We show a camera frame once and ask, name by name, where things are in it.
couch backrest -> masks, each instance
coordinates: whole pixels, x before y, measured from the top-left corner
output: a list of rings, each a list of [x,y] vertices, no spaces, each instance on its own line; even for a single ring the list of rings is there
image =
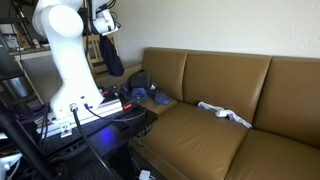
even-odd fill
[[[142,69],[149,72],[157,87],[182,101],[182,79],[189,50],[147,48]]]
[[[320,59],[272,59],[254,127],[320,148]]]
[[[184,101],[233,110],[252,122],[271,57],[193,51],[183,81]]]

white wall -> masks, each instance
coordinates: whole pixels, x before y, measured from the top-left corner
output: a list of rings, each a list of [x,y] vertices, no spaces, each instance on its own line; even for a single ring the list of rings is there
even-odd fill
[[[320,57],[319,0],[118,0],[124,64],[145,47]]]

black table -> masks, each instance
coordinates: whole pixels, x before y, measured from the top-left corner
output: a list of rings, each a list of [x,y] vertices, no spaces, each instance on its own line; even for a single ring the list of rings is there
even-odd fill
[[[122,116],[121,120],[96,120],[82,125],[82,128],[97,153],[107,159],[108,164],[116,169],[123,179],[134,180],[136,174],[129,153],[129,140],[156,119],[157,114],[154,112],[136,106]],[[63,169],[64,175],[61,179],[68,180],[81,179],[84,173],[92,169],[91,166],[98,163],[77,128],[73,128],[72,135],[66,138],[60,138],[60,134],[48,137],[45,156],[55,168]],[[17,179],[31,177],[34,172],[28,168],[22,165],[19,169],[23,169],[23,172],[18,172]]]

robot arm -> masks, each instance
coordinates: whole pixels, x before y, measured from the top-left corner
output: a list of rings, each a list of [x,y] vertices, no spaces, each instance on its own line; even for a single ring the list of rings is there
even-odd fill
[[[90,27],[95,33],[108,34],[117,30],[109,10],[99,8],[108,1],[92,0],[90,3]],[[61,88],[50,101],[57,119],[72,116],[71,105],[77,105],[80,112],[88,108],[95,110],[103,101],[84,53],[83,22],[77,13],[82,3],[82,0],[39,0],[32,19],[35,30],[48,39],[62,78]]]

brown leather couch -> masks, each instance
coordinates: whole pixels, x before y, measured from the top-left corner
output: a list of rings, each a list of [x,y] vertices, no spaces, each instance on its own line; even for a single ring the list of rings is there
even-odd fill
[[[320,179],[320,59],[147,48],[142,69],[172,102],[142,103],[159,118],[131,144],[167,179]]]

